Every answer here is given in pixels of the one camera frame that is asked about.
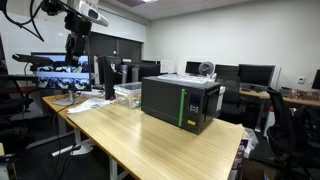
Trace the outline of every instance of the clear plastic container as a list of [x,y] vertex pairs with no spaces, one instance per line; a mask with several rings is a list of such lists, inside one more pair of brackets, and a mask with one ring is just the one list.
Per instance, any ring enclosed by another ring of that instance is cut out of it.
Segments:
[[141,82],[114,85],[116,100],[130,109],[141,106]]

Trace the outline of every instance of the black microwave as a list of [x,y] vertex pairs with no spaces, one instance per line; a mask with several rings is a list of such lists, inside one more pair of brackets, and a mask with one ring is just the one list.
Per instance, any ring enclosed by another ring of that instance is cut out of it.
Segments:
[[217,116],[220,84],[142,79],[141,110],[146,114],[200,134]]

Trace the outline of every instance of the robotic arm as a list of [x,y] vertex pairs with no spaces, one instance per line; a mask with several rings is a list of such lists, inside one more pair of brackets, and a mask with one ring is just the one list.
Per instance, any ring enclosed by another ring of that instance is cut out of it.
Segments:
[[[7,1],[8,0],[0,0],[0,10],[3,11],[4,15],[10,22],[18,25],[20,28],[26,29],[25,27],[23,27],[25,23],[15,22],[12,19],[10,19],[10,17],[8,17],[6,12]],[[67,13],[67,16],[64,20],[65,28],[71,31],[71,33],[68,35],[65,47],[65,62],[67,65],[78,66],[78,60],[81,57],[81,55],[83,55],[85,52],[87,37],[90,34],[92,22],[103,26],[109,25],[108,20],[101,14],[99,14],[94,8],[92,8],[90,6],[91,3],[88,1],[90,0],[68,0],[67,4],[65,4],[60,0],[43,0],[40,4],[41,10],[45,11],[49,16],[55,16],[61,12]],[[28,22],[32,22],[34,24],[38,36],[35,33],[31,32],[29,29],[26,30],[37,36],[40,40],[43,40],[33,21],[40,7],[37,8],[36,13],[33,15],[33,2],[34,0],[31,0],[31,19]]]

